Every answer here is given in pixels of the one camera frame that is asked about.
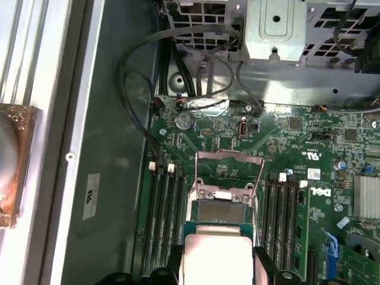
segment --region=black cable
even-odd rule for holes
[[[128,73],[131,73],[131,69],[126,70],[123,73],[123,81],[124,82],[126,82],[126,78],[127,78]],[[153,155],[156,159],[157,164],[159,166],[162,165],[163,162],[162,162],[161,154],[160,154],[160,143],[156,140],[156,138],[154,136],[152,136],[147,131],[147,129],[145,129],[143,123],[141,123],[141,121],[138,119],[138,116],[135,113],[135,111],[133,110],[132,104],[129,101],[128,93],[126,92],[125,86],[124,86],[124,88],[121,88],[121,86],[118,86],[118,88],[120,89],[118,94],[119,94],[119,98],[120,98],[120,101],[121,101],[121,104],[122,104],[124,110],[126,111],[128,116],[131,118],[131,121],[135,125],[136,129],[138,131],[140,131],[140,133],[142,133],[142,135],[147,139],[148,143],[152,146],[152,152],[153,152]]]
[[[244,91],[246,91],[246,93],[251,97],[251,99],[254,101],[257,109],[259,111],[264,111],[264,108],[263,106],[261,105],[261,102],[259,101],[259,99],[257,99],[257,97],[254,95],[254,93],[252,91],[250,91],[250,89],[244,85],[244,82],[242,80],[242,77],[240,76],[240,70],[242,69],[242,65],[243,65],[243,62],[240,61],[239,64],[237,65],[237,68],[236,68],[236,79],[240,85],[240,87],[243,88]]]
[[[149,86],[149,95],[152,102],[154,101],[154,86],[153,83],[150,81],[150,79],[143,73],[139,72],[139,70],[130,68],[125,71],[125,78],[128,77],[128,74],[137,74],[139,75]]]
[[[222,45],[218,45],[216,47],[214,47],[212,50],[210,50],[210,54],[215,54],[215,53],[218,53],[218,52],[221,52],[225,49],[230,49],[231,47],[233,47],[236,43],[238,42],[238,40],[236,40],[235,42],[233,43],[223,43]],[[198,67],[198,71],[197,71],[197,76],[196,76],[196,87],[197,87],[197,96],[202,96],[202,73],[203,73],[203,70],[204,70],[204,67],[202,67],[201,65],[199,65]]]
[[[152,152],[155,156],[156,163],[162,165],[162,158],[160,153],[160,144],[159,142],[144,128],[144,125],[138,119],[138,116],[133,111],[131,102],[129,101],[128,94],[126,92],[125,80],[126,80],[126,69],[125,65],[128,58],[132,53],[141,46],[144,46],[146,43],[155,42],[157,40],[165,39],[168,37],[179,36],[181,34],[188,33],[227,33],[232,37],[238,37],[239,33],[227,25],[219,24],[208,24],[195,27],[185,27],[185,28],[176,28],[173,30],[164,30],[157,33],[151,34],[139,42],[134,43],[129,49],[127,49],[119,58],[118,66],[116,68],[116,88],[118,90],[118,95],[121,101],[123,108],[125,109],[128,116],[131,118],[131,121],[136,126],[137,130],[142,133],[142,135],[147,139],[147,141],[152,146]]]
[[[223,99],[223,100],[220,100],[218,102],[215,102],[215,103],[212,103],[212,104],[209,104],[209,105],[199,106],[199,107],[190,107],[190,108],[184,108],[184,109],[186,109],[187,111],[198,111],[198,110],[203,110],[203,109],[208,109],[208,108],[211,108],[211,107],[218,106],[218,105],[224,103],[225,101],[227,101],[227,100]]]
[[[342,19],[340,19],[340,21],[338,22],[338,24],[335,27],[334,32],[332,34],[333,35],[333,39],[334,39],[334,43],[336,44],[336,46],[342,52],[344,52],[344,53],[346,53],[346,54],[348,54],[350,56],[355,56],[355,57],[364,54],[364,49],[361,49],[361,50],[351,50],[351,49],[342,47],[342,45],[340,45],[340,43],[339,43],[339,34],[341,33],[342,28],[343,28],[344,24],[346,23],[346,21],[350,18],[351,13],[354,10],[354,6],[356,5],[356,1],[357,0],[353,0],[352,1],[351,5],[350,5],[350,8],[347,10],[347,12],[342,17]]]
[[[163,39],[161,45],[160,83],[159,94],[169,95],[167,89],[167,76],[169,72],[170,58],[172,55],[172,44],[170,39]]]
[[[194,82],[192,80],[191,73],[186,66],[186,64],[183,62],[182,55],[177,50],[177,46],[174,40],[172,40],[172,49],[173,49],[173,58],[176,62],[178,71],[180,76],[183,79],[183,84],[185,85],[185,89],[188,93],[188,97],[196,97],[197,94],[195,92]]]

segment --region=pcie slot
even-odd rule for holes
[[[311,249],[308,250],[306,281],[311,285],[317,284],[318,282],[318,254]]]

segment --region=heatsink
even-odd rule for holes
[[[380,178],[356,176],[354,178],[354,216],[380,219]]]

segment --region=screw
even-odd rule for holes
[[[334,211],[335,212],[342,212],[343,211],[343,206],[341,204],[335,204],[334,205]]]
[[[249,199],[250,199],[250,196],[248,196],[248,195],[242,195],[242,196],[240,197],[240,201],[241,201],[241,203],[248,203],[248,202],[249,202]]]
[[[206,191],[204,191],[204,190],[199,190],[198,191],[198,193],[197,193],[197,195],[198,195],[198,198],[201,198],[201,199],[203,199],[203,198],[205,198],[206,197]]]
[[[75,158],[75,153],[66,153],[66,161],[69,162]]]
[[[290,274],[289,272],[284,272],[282,275],[285,279],[292,279],[293,278],[293,275]]]
[[[167,130],[166,129],[161,129],[160,130],[160,135],[166,135],[167,134]]]

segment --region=gray cable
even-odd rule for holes
[[[367,110],[341,110],[341,109],[332,109],[332,108],[328,107],[327,112],[328,113],[344,114],[344,115],[371,114],[371,113],[380,112],[380,107],[376,107],[373,109],[367,109]]]
[[[218,53],[218,52],[221,52],[227,48],[229,48],[231,46],[230,43],[223,43],[222,45],[218,45],[216,47],[214,47],[212,50],[209,51],[210,54],[215,54],[215,53]],[[202,95],[202,73],[203,73],[203,70],[204,68],[199,65],[199,68],[198,68],[198,71],[197,71],[197,77],[196,77],[196,87],[197,87],[197,96],[201,96]]]
[[[208,57],[208,58],[214,58],[214,59],[217,59],[218,61],[222,62],[229,70],[230,74],[231,74],[231,80],[230,80],[230,83],[225,87],[225,88],[222,88],[220,90],[217,90],[217,91],[214,91],[214,92],[211,92],[209,94],[205,94],[205,95],[202,95],[202,96],[199,96],[198,97],[195,97],[195,98],[189,98],[187,101],[192,101],[192,100],[197,100],[197,99],[204,99],[204,98],[211,98],[215,95],[218,95],[220,93],[224,93],[226,91],[228,91],[232,85],[233,85],[233,81],[235,79],[235,76],[233,74],[233,69],[231,68],[231,66],[223,59],[221,59],[219,56],[216,56],[216,55],[213,55],[211,54],[210,52],[207,52],[206,50],[201,50],[201,49],[196,49],[192,46],[187,46],[187,45],[184,45],[186,48],[190,49],[190,50],[194,50],[196,52],[200,52],[202,53],[204,56]]]
[[[242,65],[243,65],[242,61],[240,61],[239,64],[237,65],[237,68],[236,68],[236,79],[237,79],[240,87],[242,87],[243,90],[246,91],[247,94],[252,98],[252,100],[256,104],[257,108],[260,111],[264,111],[264,108],[261,106],[261,103],[260,103],[259,99],[257,99],[257,97],[254,95],[254,93],[252,91],[250,91],[250,89],[248,89],[248,87],[246,85],[244,85],[244,83],[242,81],[242,77],[240,76],[240,70],[242,69]]]

